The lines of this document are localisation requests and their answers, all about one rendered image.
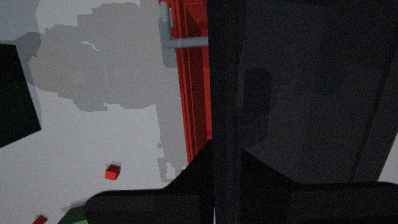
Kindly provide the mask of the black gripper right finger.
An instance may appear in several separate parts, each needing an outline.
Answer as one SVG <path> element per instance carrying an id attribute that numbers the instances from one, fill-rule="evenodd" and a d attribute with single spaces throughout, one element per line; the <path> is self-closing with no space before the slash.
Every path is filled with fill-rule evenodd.
<path id="1" fill-rule="evenodd" d="M 242 148 L 240 224 L 390 215 L 398 215 L 397 183 L 301 184 Z"/>

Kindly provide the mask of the red plastic tray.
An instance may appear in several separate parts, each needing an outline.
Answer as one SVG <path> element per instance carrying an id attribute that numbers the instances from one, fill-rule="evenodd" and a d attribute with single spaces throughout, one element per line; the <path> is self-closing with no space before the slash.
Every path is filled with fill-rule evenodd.
<path id="1" fill-rule="evenodd" d="M 171 8 L 172 38 L 208 36 L 207 0 L 158 0 Z M 188 165 L 212 139 L 209 46 L 174 48 Z"/>

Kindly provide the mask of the green rectangular block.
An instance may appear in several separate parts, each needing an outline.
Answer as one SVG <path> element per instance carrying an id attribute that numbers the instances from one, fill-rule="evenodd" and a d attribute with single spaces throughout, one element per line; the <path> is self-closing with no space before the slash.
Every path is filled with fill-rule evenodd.
<path id="1" fill-rule="evenodd" d="M 57 224 L 88 224 L 83 206 L 71 208 Z"/>

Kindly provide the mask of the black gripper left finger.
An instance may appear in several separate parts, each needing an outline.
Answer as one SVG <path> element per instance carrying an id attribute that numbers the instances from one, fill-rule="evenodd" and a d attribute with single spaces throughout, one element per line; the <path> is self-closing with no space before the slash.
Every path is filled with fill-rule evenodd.
<path id="1" fill-rule="evenodd" d="M 110 190 L 85 203 L 88 224 L 214 224 L 212 139 L 168 185 Z"/>

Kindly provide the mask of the small red block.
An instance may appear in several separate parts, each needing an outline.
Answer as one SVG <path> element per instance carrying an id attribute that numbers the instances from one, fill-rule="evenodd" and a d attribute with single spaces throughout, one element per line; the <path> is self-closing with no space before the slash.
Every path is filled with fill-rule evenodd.
<path id="1" fill-rule="evenodd" d="M 44 216 L 40 215 L 38 219 L 36 219 L 33 224 L 43 224 L 47 221 L 48 219 L 45 218 Z"/>
<path id="2" fill-rule="evenodd" d="M 105 179 L 116 180 L 119 176 L 121 166 L 110 164 L 110 166 L 105 170 Z"/>

